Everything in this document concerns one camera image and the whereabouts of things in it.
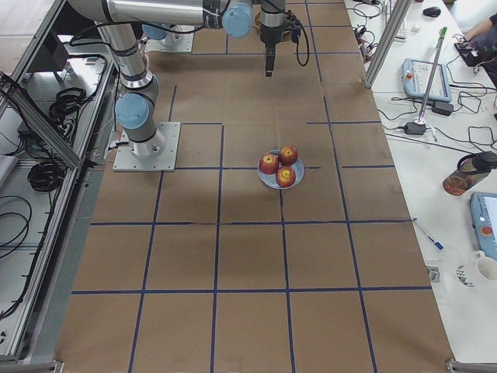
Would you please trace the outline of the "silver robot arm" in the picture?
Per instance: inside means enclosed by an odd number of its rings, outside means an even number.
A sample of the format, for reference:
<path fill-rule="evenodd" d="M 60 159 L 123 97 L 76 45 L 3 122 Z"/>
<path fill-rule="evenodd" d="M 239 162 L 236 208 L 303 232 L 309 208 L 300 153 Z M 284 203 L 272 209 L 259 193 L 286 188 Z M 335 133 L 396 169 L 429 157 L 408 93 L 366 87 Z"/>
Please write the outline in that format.
<path fill-rule="evenodd" d="M 159 155 L 166 137 L 152 118 L 158 82 L 148 69 L 132 26 L 137 23 L 174 33 L 176 26 L 193 31 L 223 29 L 244 37 L 252 27 L 251 1 L 72 1 L 71 7 L 92 20 L 120 67 L 127 93 L 117 101 L 116 118 L 137 159 Z"/>
<path fill-rule="evenodd" d="M 172 43 L 174 36 L 168 31 L 169 26 L 164 23 L 150 23 L 141 25 L 148 38 L 162 43 Z"/>

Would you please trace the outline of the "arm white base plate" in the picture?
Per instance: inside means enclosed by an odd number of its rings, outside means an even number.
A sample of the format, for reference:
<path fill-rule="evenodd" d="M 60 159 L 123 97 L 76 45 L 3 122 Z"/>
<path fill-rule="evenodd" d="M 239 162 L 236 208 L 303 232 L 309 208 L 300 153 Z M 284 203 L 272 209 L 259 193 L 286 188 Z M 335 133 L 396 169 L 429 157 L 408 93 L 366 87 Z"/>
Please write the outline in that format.
<path fill-rule="evenodd" d="M 113 170 L 116 172 L 173 172 L 181 131 L 180 122 L 158 122 L 155 136 L 147 142 L 130 140 L 125 131 L 116 150 Z"/>
<path fill-rule="evenodd" d="M 169 33 L 162 40 L 149 39 L 146 46 L 146 52 L 162 52 L 167 54 L 190 54 L 193 49 L 193 35 L 177 35 Z"/>

